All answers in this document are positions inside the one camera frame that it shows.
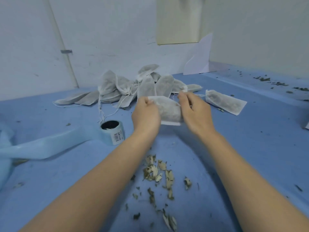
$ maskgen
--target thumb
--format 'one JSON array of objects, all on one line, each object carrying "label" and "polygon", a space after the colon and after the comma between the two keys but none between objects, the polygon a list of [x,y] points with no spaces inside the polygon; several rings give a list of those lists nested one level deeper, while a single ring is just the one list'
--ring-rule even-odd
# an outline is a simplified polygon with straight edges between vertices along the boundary
[{"label": "thumb", "polygon": [[192,110],[187,95],[181,91],[178,95],[178,98],[182,113],[186,115],[191,112]]}]

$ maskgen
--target person's left hand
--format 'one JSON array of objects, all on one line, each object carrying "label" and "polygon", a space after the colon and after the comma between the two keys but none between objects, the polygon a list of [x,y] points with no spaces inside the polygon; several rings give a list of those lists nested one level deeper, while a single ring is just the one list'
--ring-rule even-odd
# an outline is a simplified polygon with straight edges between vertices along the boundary
[{"label": "person's left hand", "polygon": [[159,109],[148,97],[140,97],[132,114],[134,132],[151,135],[155,138],[159,133],[161,118]]}]

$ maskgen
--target hand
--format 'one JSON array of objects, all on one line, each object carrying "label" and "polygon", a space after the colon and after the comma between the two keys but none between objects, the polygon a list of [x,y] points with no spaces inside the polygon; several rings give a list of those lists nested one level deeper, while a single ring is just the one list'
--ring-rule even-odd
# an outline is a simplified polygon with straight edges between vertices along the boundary
[{"label": "hand", "polygon": [[211,107],[193,93],[180,92],[178,95],[184,122],[199,138],[216,133],[211,118]]},{"label": "hand", "polygon": [[134,131],[153,138],[159,133],[161,118],[159,109],[148,97],[140,97],[132,114]]}]

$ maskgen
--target person's right hand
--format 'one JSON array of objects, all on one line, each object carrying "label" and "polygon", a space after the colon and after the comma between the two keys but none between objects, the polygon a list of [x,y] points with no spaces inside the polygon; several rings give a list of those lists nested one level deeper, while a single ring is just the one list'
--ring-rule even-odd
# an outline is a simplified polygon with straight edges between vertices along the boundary
[{"label": "person's right hand", "polygon": [[211,118],[211,107],[208,103],[193,93],[180,92],[178,98],[184,122],[191,132],[199,138],[216,132]]}]

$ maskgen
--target forearm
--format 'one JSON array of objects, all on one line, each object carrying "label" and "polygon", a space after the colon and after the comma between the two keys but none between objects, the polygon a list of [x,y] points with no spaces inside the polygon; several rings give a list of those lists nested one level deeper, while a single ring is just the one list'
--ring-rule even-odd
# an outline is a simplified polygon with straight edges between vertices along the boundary
[{"label": "forearm", "polygon": [[134,132],[21,232],[98,231],[154,139],[153,135]]},{"label": "forearm", "polygon": [[308,231],[308,219],[214,133],[201,138],[244,231]]}]

